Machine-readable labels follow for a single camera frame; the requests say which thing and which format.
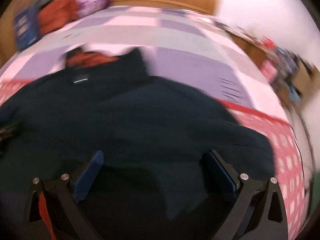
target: bed sheet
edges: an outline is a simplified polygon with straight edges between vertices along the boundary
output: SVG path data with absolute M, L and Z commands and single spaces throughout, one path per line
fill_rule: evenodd
M 213 98 L 276 117 L 280 123 L 286 124 L 283 127 L 290 127 L 267 80 L 229 35 L 211 23 L 212 17 L 185 10 L 111 7 L 72 22 L 14 55 L 0 69 L 0 82 L 34 80 L 56 72 L 63 68 L 65 53 L 78 46 L 109 56 L 141 47 L 150 74 L 191 85 Z M 259 130 L 252 126 L 252 121 L 242 120 L 241 123 Z M 283 132 L 294 138 L 287 128 Z M 295 191 L 291 190 L 292 187 L 298 188 L 298 182 L 300 187 L 303 184 L 302 178 L 296 176 L 302 167 L 300 162 L 296 164 L 299 160 L 297 150 L 290 143 L 284 144 L 282 137 L 275 138 L 274 135 L 268 137 L 275 152 L 277 177 L 282 175 L 279 180 L 282 193 L 284 196 L 290 193 L 290 197 L 284 201 L 289 221 L 289 239 L 293 239 L 302 223 L 303 206 L 299 206 L 301 211 L 297 215 L 291 212 L 291 206 L 292 202 L 293 208 L 298 202 L 300 205 L 304 195 L 302 192 L 299 192 L 301 195 L 295 195 Z M 284 155 L 284 151 L 290 151 L 291 155 Z

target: black jacket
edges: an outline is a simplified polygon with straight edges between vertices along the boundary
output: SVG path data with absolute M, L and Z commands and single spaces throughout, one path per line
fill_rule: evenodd
M 148 76 L 138 49 L 26 85 L 0 107 L 8 120 L 25 130 L 0 159 L 0 226 L 18 235 L 32 178 L 58 179 L 96 150 L 104 167 L 79 205 L 105 239 L 212 234 L 230 203 L 199 163 L 210 149 L 239 173 L 274 176 L 266 137 L 197 89 Z

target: purple bag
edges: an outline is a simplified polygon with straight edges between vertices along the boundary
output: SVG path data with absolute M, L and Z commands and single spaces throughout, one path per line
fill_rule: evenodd
M 77 0 L 80 10 L 77 12 L 79 18 L 83 18 L 95 12 L 107 8 L 112 0 Z

